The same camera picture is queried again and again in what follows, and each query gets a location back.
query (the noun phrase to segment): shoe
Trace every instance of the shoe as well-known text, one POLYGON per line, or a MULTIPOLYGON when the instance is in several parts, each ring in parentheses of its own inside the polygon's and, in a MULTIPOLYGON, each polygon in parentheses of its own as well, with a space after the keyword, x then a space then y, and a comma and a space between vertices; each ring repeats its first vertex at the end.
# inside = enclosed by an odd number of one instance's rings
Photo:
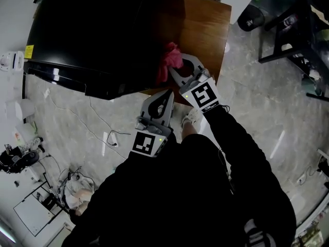
POLYGON ((39 147, 39 149, 41 150, 41 152, 45 152, 46 150, 43 148, 43 146, 42 145, 38 145, 38 147, 39 147))
POLYGON ((188 115, 186 115, 182 120, 181 120, 181 127, 183 128, 184 124, 186 122, 190 122, 193 127, 196 129, 197 132, 200 131, 200 126, 201 126, 201 120, 202 120, 202 114, 196 109, 193 108, 188 115))

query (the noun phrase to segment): electrical outlet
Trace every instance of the electrical outlet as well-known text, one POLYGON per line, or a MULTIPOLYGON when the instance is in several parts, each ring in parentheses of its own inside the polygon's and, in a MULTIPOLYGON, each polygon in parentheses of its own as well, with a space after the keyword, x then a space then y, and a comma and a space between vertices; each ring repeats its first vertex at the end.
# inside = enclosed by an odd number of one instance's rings
POLYGON ((298 179, 297 179, 297 184, 302 185, 306 181, 306 173, 304 172, 298 179))

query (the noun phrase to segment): sleeve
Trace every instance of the sleeve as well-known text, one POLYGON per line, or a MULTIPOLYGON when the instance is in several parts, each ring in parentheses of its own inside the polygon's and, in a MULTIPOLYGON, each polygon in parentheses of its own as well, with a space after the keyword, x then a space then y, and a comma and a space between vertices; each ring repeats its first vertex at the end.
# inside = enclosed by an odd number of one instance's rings
POLYGON ((277 246, 291 246, 296 233, 295 212, 263 151, 222 106, 204 116, 231 164, 235 194, 245 210, 257 227, 274 238, 277 246))
POLYGON ((62 247, 72 247, 72 246, 89 246, 89 243, 96 240, 100 234, 102 226, 101 219, 104 215, 102 213, 107 202, 106 195, 110 188, 113 188, 112 184, 116 182, 115 173, 110 175, 99 187, 98 190, 93 194, 88 208, 79 217, 79 222, 76 224, 71 234, 66 237, 62 247))

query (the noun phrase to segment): metal frame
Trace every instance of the metal frame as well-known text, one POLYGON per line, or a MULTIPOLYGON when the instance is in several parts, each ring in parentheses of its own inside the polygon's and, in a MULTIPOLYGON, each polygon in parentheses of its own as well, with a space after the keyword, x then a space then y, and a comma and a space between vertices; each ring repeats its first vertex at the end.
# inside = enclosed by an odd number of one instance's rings
MULTIPOLYGON (((45 184, 48 184, 48 186, 49 186, 49 188, 52 188, 51 186, 50 186, 50 184, 49 184, 49 182, 48 182, 48 180, 47 180, 47 178, 46 178, 46 176, 45 176, 45 174, 44 174, 44 177, 45 177, 45 179, 46 179, 46 181, 45 182, 43 182, 40 186, 38 186, 36 189, 34 189, 31 193, 29 193, 26 197, 24 197, 24 199, 20 202, 20 203, 18 203, 14 208, 13 208, 13 210, 15 211, 15 213, 17 214, 17 216, 19 217, 19 219, 21 220, 21 222, 25 225, 25 223, 24 223, 24 221, 20 218, 20 216, 18 215, 18 213, 16 212, 16 210, 15 210, 15 208, 19 205, 19 204, 21 204, 22 202, 24 202, 29 196, 33 196, 34 197, 34 195, 33 195, 33 193, 34 192, 36 192, 39 188, 42 188, 44 191, 46 191, 49 195, 51 194, 50 192, 48 192, 44 187, 43 187, 43 185, 45 185, 45 184)), ((34 235, 31 231, 30 231, 30 229, 25 225, 25 227, 29 230, 29 232, 33 235, 33 236, 37 236, 47 225, 49 225, 62 211, 65 211, 66 213, 67 213, 67 210, 62 206, 62 204, 56 199, 56 206, 58 206, 61 210, 57 213, 57 214, 54 214, 54 213, 52 213, 51 211, 51 213, 54 215, 51 219, 50 219, 50 221, 49 222, 47 222, 46 223, 46 225, 44 225, 43 227, 42 227, 42 229, 36 234, 36 235, 34 235)))
POLYGON ((327 101, 327 102, 329 102, 329 98, 328 97, 317 96, 317 95, 314 95, 314 94, 311 94, 311 93, 306 93, 306 96, 309 97, 309 98, 313 98, 313 99, 318 99, 318 100, 321 100, 321 101, 327 101))

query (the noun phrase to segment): yellow label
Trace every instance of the yellow label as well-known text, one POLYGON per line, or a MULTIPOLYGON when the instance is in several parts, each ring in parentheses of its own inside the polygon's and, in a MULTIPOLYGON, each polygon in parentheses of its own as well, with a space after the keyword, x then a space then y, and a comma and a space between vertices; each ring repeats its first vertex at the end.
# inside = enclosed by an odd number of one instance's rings
POLYGON ((26 46, 25 48, 25 59, 32 59, 34 45, 26 46))

